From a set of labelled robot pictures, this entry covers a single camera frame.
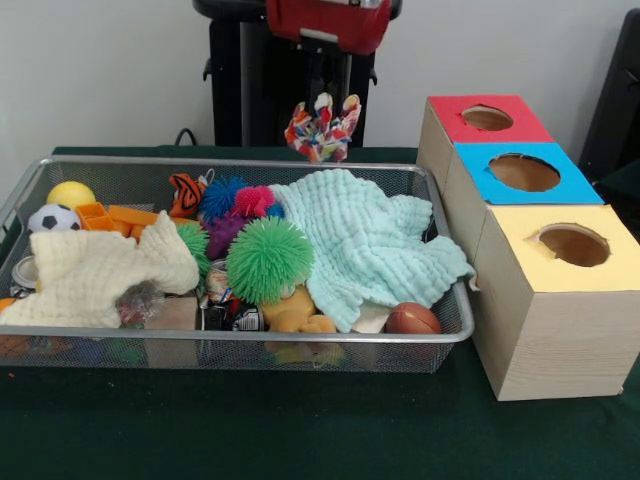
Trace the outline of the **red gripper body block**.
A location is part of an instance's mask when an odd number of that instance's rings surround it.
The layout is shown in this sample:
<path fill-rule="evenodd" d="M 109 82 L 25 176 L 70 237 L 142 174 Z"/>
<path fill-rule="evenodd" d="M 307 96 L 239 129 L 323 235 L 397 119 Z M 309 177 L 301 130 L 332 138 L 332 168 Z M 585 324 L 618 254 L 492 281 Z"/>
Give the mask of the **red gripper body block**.
<path fill-rule="evenodd" d="M 276 36 L 292 41 L 324 41 L 346 53 L 369 55 L 386 33 L 392 2 L 268 0 L 266 15 L 269 29 Z"/>

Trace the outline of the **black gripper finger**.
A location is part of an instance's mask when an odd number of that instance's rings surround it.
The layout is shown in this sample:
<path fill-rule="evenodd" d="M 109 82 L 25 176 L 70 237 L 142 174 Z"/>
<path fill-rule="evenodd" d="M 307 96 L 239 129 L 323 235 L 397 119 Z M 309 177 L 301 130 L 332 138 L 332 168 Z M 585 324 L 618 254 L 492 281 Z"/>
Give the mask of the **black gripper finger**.
<path fill-rule="evenodd" d="M 341 106 L 349 95 L 351 55 L 338 52 L 335 58 L 335 102 Z"/>
<path fill-rule="evenodd" d="M 324 55 L 321 49 L 316 49 L 309 54 L 306 93 L 306 106 L 314 110 L 317 97 L 324 91 L 323 80 Z"/>

